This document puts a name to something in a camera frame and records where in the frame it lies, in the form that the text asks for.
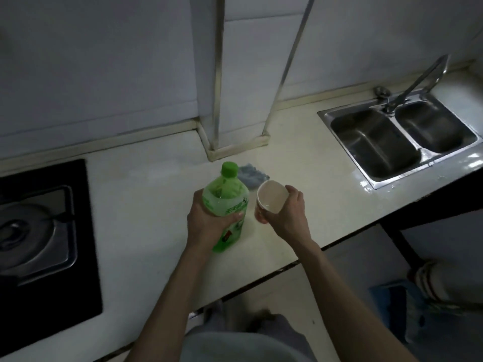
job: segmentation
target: faucet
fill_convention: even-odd
[[[391,102],[388,102],[385,105],[383,111],[385,113],[387,113],[387,114],[393,113],[394,110],[399,105],[403,104],[406,101],[407,96],[411,93],[411,91],[413,91],[416,88],[416,86],[418,86],[420,83],[423,82],[423,80],[425,78],[427,78],[429,75],[431,75],[431,73],[435,69],[437,69],[438,66],[443,65],[443,68],[442,68],[441,72],[436,76],[436,78],[434,79],[434,81],[431,84],[429,84],[428,86],[426,86],[424,88],[424,93],[430,92],[431,89],[435,87],[435,85],[439,82],[439,80],[441,80],[441,78],[444,76],[444,74],[448,70],[448,62],[449,62],[449,60],[450,60],[450,55],[449,54],[445,54],[445,55],[441,56],[440,58],[438,58],[436,60],[436,62],[433,63],[431,65],[431,67],[428,68],[420,77],[418,77],[418,79],[409,88],[407,88],[404,92],[402,92],[401,94],[399,94],[396,99],[394,99]]]

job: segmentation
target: forearm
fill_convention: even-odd
[[[186,248],[126,362],[178,361],[191,301],[207,257]]]
[[[294,248],[305,269],[324,325],[342,362],[416,359],[357,298],[318,245]]]

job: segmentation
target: wet countertop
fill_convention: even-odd
[[[400,91],[405,86],[391,86]],[[483,134],[483,84],[446,76],[433,94]],[[312,237],[324,247],[483,166],[478,145],[377,190],[325,127],[320,110],[371,99],[371,92],[279,110],[266,147],[226,158],[251,163],[305,193]],[[186,243],[192,193],[218,176],[195,131],[87,154],[104,312],[0,361],[85,361],[136,339]],[[213,254],[194,309],[296,260],[269,225],[254,218],[251,194],[241,239]]]

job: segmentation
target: green bottle cap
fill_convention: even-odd
[[[224,177],[236,177],[238,175],[238,165],[231,161],[225,161],[221,165],[221,175]]]

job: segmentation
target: person's left hand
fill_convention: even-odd
[[[188,213],[188,241],[186,248],[196,248],[210,254],[211,249],[220,239],[229,225],[243,218],[243,212],[231,213],[224,217],[217,217],[210,213],[203,204],[203,190],[193,194],[193,204]]]

